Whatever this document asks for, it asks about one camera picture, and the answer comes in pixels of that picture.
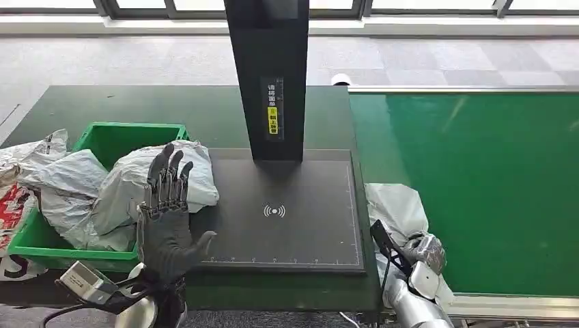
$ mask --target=green bin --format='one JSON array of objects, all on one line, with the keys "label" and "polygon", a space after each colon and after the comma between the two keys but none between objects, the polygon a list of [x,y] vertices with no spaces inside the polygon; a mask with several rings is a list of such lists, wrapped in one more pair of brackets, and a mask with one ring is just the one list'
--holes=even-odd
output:
[{"label": "green bin", "polygon": [[[93,122],[72,151],[89,148],[101,164],[111,170],[116,161],[133,150],[159,146],[189,136],[181,124],[136,124]],[[132,251],[86,251],[75,249],[33,210],[14,236],[9,254],[20,255],[49,269],[67,269],[77,260],[101,271],[129,272],[138,263],[136,246]]]}]

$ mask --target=wire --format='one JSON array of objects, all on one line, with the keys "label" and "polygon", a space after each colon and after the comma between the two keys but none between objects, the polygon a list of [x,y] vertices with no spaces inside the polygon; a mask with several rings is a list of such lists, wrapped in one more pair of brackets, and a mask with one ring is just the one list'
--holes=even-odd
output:
[{"label": "wire", "polygon": [[350,317],[346,316],[343,312],[339,312],[340,315],[346,319],[349,323],[352,323],[354,326],[356,326],[356,328],[360,328],[360,326],[356,323],[356,321],[350,319]]},{"label": "wire", "polygon": [[376,309],[378,309],[378,313],[376,314],[376,327],[380,326],[380,313],[381,305],[382,305],[382,297],[384,296],[384,289],[386,289],[386,278],[388,277],[388,271],[390,270],[390,251],[387,252],[386,258],[388,258],[388,262],[386,262],[386,269],[384,270],[384,278],[382,278],[382,287],[380,288],[380,295],[378,295],[378,303],[376,304]]},{"label": "wire", "polygon": [[46,328],[46,324],[50,321],[53,320],[54,318],[56,318],[57,316],[61,316],[65,313],[68,312],[72,312],[72,311],[76,311],[79,309],[86,309],[89,308],[88,305],[86,304],[77,304],[75,306],[71,306],[71,307],[67,307],[66,309],[62,309],[60,311],[56,311],[52,314],[49,314],[46,318],[42,319],[42,321],[40,321],[40,324],[38,325],[39,328]]}]

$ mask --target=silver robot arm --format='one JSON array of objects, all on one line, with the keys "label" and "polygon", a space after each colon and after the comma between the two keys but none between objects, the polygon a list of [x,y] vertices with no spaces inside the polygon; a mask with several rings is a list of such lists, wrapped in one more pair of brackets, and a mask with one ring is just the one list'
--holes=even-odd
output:
[{"label": "silver robot arm", "polygon": [[434,301],[446,265],[440,240],[422,234],[411,236],[400,247],[380,221],[370,231],[380,253],[389,259],[382,296],[396,313],[401,328],[453,328],[450,318]]},{"label": "silver robot arm", "polygon": [[390,279],[389,288],[384,293],[402,328],[453,328],[439,305],[408,289],[408,282],[402,274],[394,274]]}]

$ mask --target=white plastic bag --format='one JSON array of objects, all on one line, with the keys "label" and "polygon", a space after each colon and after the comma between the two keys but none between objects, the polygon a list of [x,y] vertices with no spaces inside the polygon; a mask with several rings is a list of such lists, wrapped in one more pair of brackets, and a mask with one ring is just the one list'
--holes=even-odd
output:
[{"label": "white plastic bag", "polygon": [[40,141],[0,149],[0,281],[26,280],[46,272],[39,264],[6,254],[12,237],[37,205],[32,191],[16,179],[61,159],[67,141],[66,130],[58,130]]},{"label": "white plastic bag", "polygon": [[76,249],[128,251],[135,241],[135,227],[121,227],[105,235],[94,229],[91,212],[98,188],[108,175],[91,150],[68,156],[19,179],[40,190],[42,214]]},{"label": "white plastic bag", "polygon": [[0,149],[0,185],[11,185],[66,155],[68,133],[58,130],[43,140]]},{"label": "white plastic bag", "polygon": [[30,189],[16,183],[0,187],[0,281],[21,281],[46,272],[39,264],[7,253],[12,237],[35,207]]},{"label": "white plastic bag", "polygon": [[18,181],[35,189],[52,189],[61,194],[96,199],[98,187],[107,174],[108,171],[92,151],[84,149],[41,167],[28,176],[19,177]]},{"label": "white plastic bag", "polygon": [[428,219],[418,191],[403,184],[367,183],[365,186],[370,224],[380,220],[400,247],[412,234],[428,231]]},{"label": "white plastic bag", "polygon": [[[209,152],[198,141],[176,140],[171,142],[175,152],[183,151],[179,170],[189,162],[193,169],[188,179],[187,203],[190,213],[204,206],[214,206],[219,193],[213,181]],[[99,189],[98,199],[92,212],[94,228],[106,234],[118,226],[137,221],[137,204],[143,201],[149,166],[163,146],[145,147],[120,158]]]},{"label": "white plastic bag", "polygon": [[18,181],[40,191],[42,214],[62,235],[90,214],[98,197],[98,186],[107,174],[91,150],[85,149],[20,177]]}]

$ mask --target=black pad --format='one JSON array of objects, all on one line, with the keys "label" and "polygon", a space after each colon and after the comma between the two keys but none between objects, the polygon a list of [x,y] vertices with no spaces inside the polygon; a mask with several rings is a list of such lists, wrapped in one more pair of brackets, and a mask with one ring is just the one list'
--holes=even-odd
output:
[{"label": "black pad", "polygon": [[190,216],[214,230],[206,267],[364,273],[349,150],[306,150],[303,162],[255,161],[211,149],[220,200]]}]

